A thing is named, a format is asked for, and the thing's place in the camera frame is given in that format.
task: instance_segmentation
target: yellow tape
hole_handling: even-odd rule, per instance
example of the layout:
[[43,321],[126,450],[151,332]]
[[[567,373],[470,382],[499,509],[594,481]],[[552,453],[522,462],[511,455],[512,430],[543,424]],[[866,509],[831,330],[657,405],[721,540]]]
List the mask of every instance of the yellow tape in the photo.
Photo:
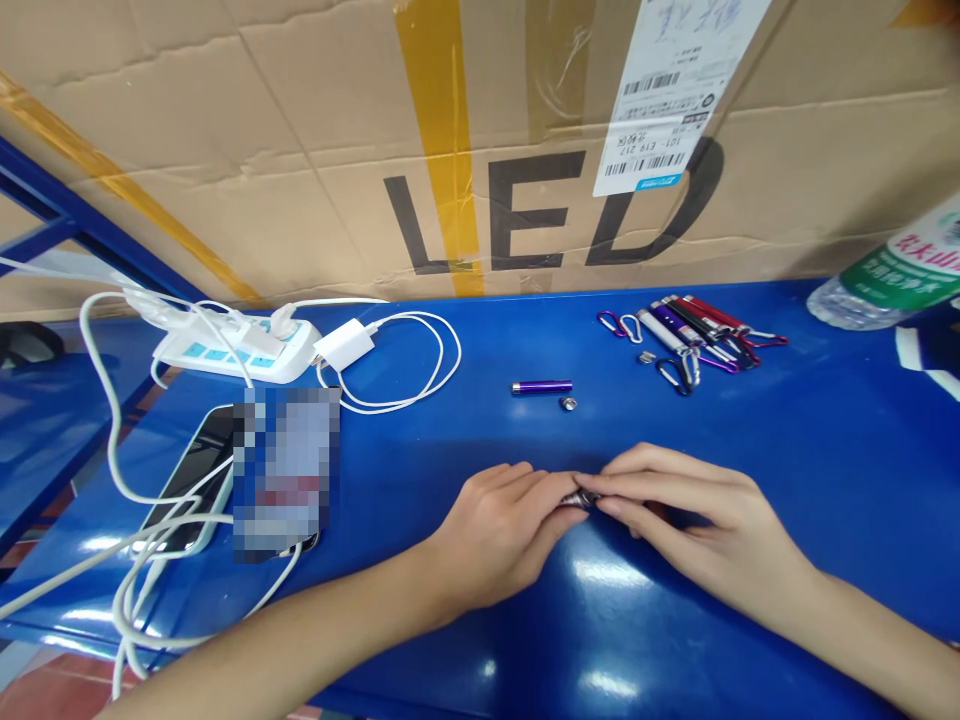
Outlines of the yellow tape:
[[950,25],[960,20],[956,0],[910,0],[890,27]]
[[3,107],[34,134],[66,156],[117,197],[126,200],[187,249],[240,300],[264,304],[263,298],[241,280],[219,255],[190,232],[142,187],[130,179],[103,153],[50,112],[13,80],[0,72],[0,107]]
[[596,0],[527,0],[527,124],[530,142],[583,125],[587,55]]
[[483,295],[460,3],[408,0],[394,19],[453,287],[458,297]]

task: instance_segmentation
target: charging cable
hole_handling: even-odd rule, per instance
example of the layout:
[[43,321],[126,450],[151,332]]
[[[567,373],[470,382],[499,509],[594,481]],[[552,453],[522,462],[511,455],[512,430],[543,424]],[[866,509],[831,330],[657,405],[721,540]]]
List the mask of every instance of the charging cable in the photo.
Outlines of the charging cable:
[[[114,485],[117,487],[117,490],[128,500],[132,502],[145,504],[145,505],[172,505],[171,509],[167,512],[164,519],[156,525],[153,525],[149,528],[144,528],[143,530],[134,533],[133,535],[121,540],[117,544],[113,545],[106,550],[97,553],[96,555],[88,558],[87,560],[78,563],[77,565],[65,570],[62,573],[50,578],[44,583],[41,583],[32,590],[24,593],[20,597],[8,602],[7,604],[0,607],[0,620],[6,618],[10,614],[20,610],[24,606],[28,605],[30,602],[33,602],[37,598],[45,595],[51,590],[63,585],[69,580],[77,577],[78,575],[86,572],[92,567],[100,564],[104,560],[112,557],[116,553],[124,550],[135,542],[141,540],[145,541],[145,546],[143,550],[138,554],[133,567],[127,572],[123,581],[120,583],[120,587],[117,589],[111,610],[112,610],[112,620],[113,624],[117,629],[117,632],[121,636],[120,646],[117,650],[117,655],[114,662],[114,671],[112,677],[112,697],[114,699],[120,696],[123,688],[123,672],[126,665],[129,663],[130,667],[140,678],[146,678],[148,676],[147,669],[140,662],[140,659],[137,655],[138,648],[152,649],[152,650],[167,650],[167,649],[186,649],[195,647],[207,639],[207,637],[196,637],[196,638],[163,638],[157,637],[152,634],[147,634],[142,632],[136,627],[137,617],[143,609],[143,606],[150,596],[154,586],[159,581],[164,570],[167,567],[168,560],[163,558],[158,558],[150,563],[147,576],[140,587],[139,591],[136,593],[136,598],[134,599],[134,587],[136,585],[137,578],[140,572],[143,569],[143,566],[147,564],[151,558],[158,552],[160,548],[163,547],[164,542],[170,535],[175,532],[179,527],[193,522],[213,522],[213,523],[226,523],[232,524],[233,518],[229,515],[220,515],[220,514],[210,514],[210,513],[196,513],[196,508],[199,505],[201,497],[196,495],[204,484],[206,484],[212,477],[214,477],[218,472],[220,472],[227,463],[230,461],[227,460],[221,464],[218,468],[214,469],[208,473],[204,478],[199,480],[190,490],[182,496],[171,497],[171,498],[150,498],[143,495],[139,495],[130,489],[127,485],[123,474],[120,470],[119,463],[117,461],[117,445],[119,444],[120,430],[122,427],[122,415],[120,412],[120,402],[117,398],[113,384],[110,381],[109,374],[107,373],[106,368],[103,365],[103,361],[100,356],[99,348],[97,347],[96,341],[93,338],[93,333],[90,328],[90,311],[93,306],[100,302],[103,299],[110,297],[123,298],[128,303],[131,303],[132,298],[130,293],[150,295],[161,300],[166,300],[168,302],[185,306],[190,311],[197,313],[204,324],[210,329],[213,335],[217,340],[227,349],[230,353],[230,356],[233,358],[234,362],[237,363],[241,375],[243,376],[244,382],[248,388],[253,387],[253,382],[250,378],[250,374],[247,371],[246,366],[241,361],[238,356],[237,348],[234,347],[227,339],[223,336],[218,324],[214,322],[211,317],[207,314],[210,311],[204,310],[205,306],[212,308],[218,308],[220,310],[226,311],[228,314],[234,313],[235,311],[229,306],[224,305],[223,303],[218,303],[213,300],[202,300],[197,303],[187,302],[176,297],[169,295],[164,295],[162,293],[154,292],[148,290],[136,284],[123,283],[110,281],[102,277],[90,276],[90,275],[79,275],[73,273],[64,273],[58,272],[55,270],[46,270],[43,268],[37,268],[26,263],[17,262],[15,260],[9,260],[0,256],[0,264],[8,265],[10,267],[16,268],[18,270],[23,270],[34,275],[43,275],[47,277],[68,279],[68,280],[86,280],[90,282],[96,282],[100,284],[109,284],[115,285],[124,289],[125,293],[121,292],[101,292],[96,293],[83,303],[80,309],[80,332],[83,337],[84,343],[86,344],[88,353],[90,355],[91,362],[93,363],[94,370],[97,373],[97,377],[100,380],[101,385],[103,386],[104,393],[107,396],[107,403],[110,408],[110,433],[107,438],[107,465],[110,469],[110,474],[113,479]],[[292,315],[297,308],[307,307],[307,306],[316,306],[316,305],[334,305],[334,304],[348,304],[348,303],[384,303],[384,300],[379,300],[376,298],[329,298],[329,299],[317,299],[317,300],[304,300],[294,303],[288,303],[280,309],[274,312],[271,316],[272,327],[276,328],[280,332],[289,331],[292,323]],[[437,378],[437,375],[440,373],[440,369],[443,364],[443,340],[440,337],[440,334],[434,329],[434,327],[428,323],[423,318],[431,318],[441,322],[453,336],[454,342],[457,347],[457,358],[453,364],[453,367],[450,371],[440,380],[439,383],[434,385],[434,381]],[[365,408],[373,408],[370,410],[365,410],[359,407],[355,407],[341,400],[343,407],[353,412],[357,412],[364,415],[377,415],[386,412],[392,412],[394,410],[400,410],[405,407],[409,407],[413,403],[422,400],[425,397],[433,394],[439,390],[447,381],[453,376],[457,368],[460,366],[460,361],[463,356],[463,349],[460,345],[460,339],[457,336],[456,331],[447,322],[445,319],[439,315],[434,315],[433,313],[428,312],[419,312],[419,311],[407,311],[402,313],[397,313],[389,317],[377,320],[363,328],[367,335],[367,343],[370,343],[370,348],[372,348],[372,343],[369,339],[369,336],[376,333],[379,328],[387,322],[394,320],[415,320],[417,322],[426,325],[430,332],[433,333],[434,337],[437,340],[437,343],[440,348],[439,357],[437,358],[436,367],[433,370],[433,373],[430,376],[430,379],[427,381],[427,384],[424,386],[417,395],[407,398],[405,400],[396,400],[390,402],[365,402],[356,398],[353,394],[350,393],[346,384],[343,381],[343,375],[340,368],[337,370],[337,376],[340,381],[340,386],[343,389],[344,394],[347,395],[350,400],[352,400],[356,405],[363,406]],[[153,360],[150,366],[150,376],[153,380],[162,388],[167,389],[167,386],[161,381],[157,373],[157,364],[156,359]],[[317,367],[317,379],[321,386],[328,387],[324,382],[322,376],[322,367]],[[189,505],[183,514],[174,517],[180,508],[184,505]],[[294,548],[294,552],[290,561],[287,563],[286,567],[277,577],[276,581],[273,583],[271,588],[261,597],[257,604],[247,613],[245,617],[249,617],[253,613],[260,610],[273,595],[277,592],[283,582],[287,579],[290,573],[293,571],[293,568],[296,566],[297,562],[300,559],[302,554],[303,547],[302,543],[297,543]]]
[[[457,359],[453,363],[453,367],[450,368],[450,371],[444,376],[444,378],[437,383],[433,384],[434,380],[437,379],[437,375],[440,373],[440,367],[443,365],[443,339],[440,337],[440,334],[434,329],[434,327],[428,323],[423,318],[428,317],[433,320],[439,320],[441,323],[446,326],[447,330],[450,331],[450,334],[453,336],[453,341],[457,346]],[[433,374],[430,375],[430,379],[427,380],[427,384],[424,385],[423,390],[414,395],[413,397],[407,398],[406,400],[391,400],[389,402],[365,402],[357,398],[350,390],[347,388],[347,384],[343,380],[342,369],[337,369],[337,379],[340,381],[340,388],[343,390],[343,393],[350,398],[357,405],[362,405],[363,407],[376,408],[374,410],[364,410],[359,407],[354,407],[349,405],[345,401],[341,400],[340,404],[345,407],[347,410],[352,410],[355,413],[360,413],[361,415],[381,415],[383,413],[393,412],[394,410],[402,410],[405,407],[410,407],[415,402],[423,400],[423,398],[428,397],[435,393],[437,390],[446,385],[447,381],[453,377],[453,374],[457,371],[457,368],[460,367],[460,360],[463,357],[463,348],[460,345],[460,338],[457,336],[456,330],[453,329],[453,326],[444,320],[439,315],[434,315],[433,313],[420,312],[418,310],[408,310],[407,312],[397,313],[396,315],[390,315],[383,318],[382,320],[377,320],[376,322],[370,323],[367,325],[364,330],[368,335],[373,335],[377,330],[380,329],[385,323],[391,322],[393,320],[416,320],[427,326],[427,329],[433,333],[433,336],[437,339],[437,344],[440,346],[440,354],[437,357],[437,365],[433,369]],[[317,380],[320,382],[320,385],[323,387],[329,387],[323,379],[323,368],[320,365],[317,365]]]

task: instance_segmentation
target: blue shelf frame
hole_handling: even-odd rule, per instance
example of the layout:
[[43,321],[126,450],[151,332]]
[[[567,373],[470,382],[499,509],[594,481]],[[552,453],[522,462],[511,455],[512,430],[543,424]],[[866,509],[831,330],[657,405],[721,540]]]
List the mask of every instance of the blue shelf frame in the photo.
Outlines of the blue shelf frame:
[[[131,280],[157,292],[197,302],[204,295],[80,196],[0,137],[0,193],[43,225],[0,245],[0,255],[29,262],[64,240],[74,240]],[[0,277],[13,268],[0,265]]]

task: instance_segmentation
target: pixelated area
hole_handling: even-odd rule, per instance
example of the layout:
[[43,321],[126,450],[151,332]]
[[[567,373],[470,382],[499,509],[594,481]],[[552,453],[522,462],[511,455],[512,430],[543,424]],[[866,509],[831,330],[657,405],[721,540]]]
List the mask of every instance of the pixelated area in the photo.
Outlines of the pixelated area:
[[260,563],[330,524],[340,389],[247,388],[233,409],[233,559]]

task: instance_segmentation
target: green label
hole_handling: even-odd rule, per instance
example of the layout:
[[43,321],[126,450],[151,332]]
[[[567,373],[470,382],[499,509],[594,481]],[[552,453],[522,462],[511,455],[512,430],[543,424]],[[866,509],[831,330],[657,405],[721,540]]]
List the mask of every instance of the green label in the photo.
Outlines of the green label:
[[960,277],[948,274],[948,267],[952,269],[950,265],[916,265],[884,246],[840,273],[840,282],[852,295],[878,307],[923,310],[960,293]]

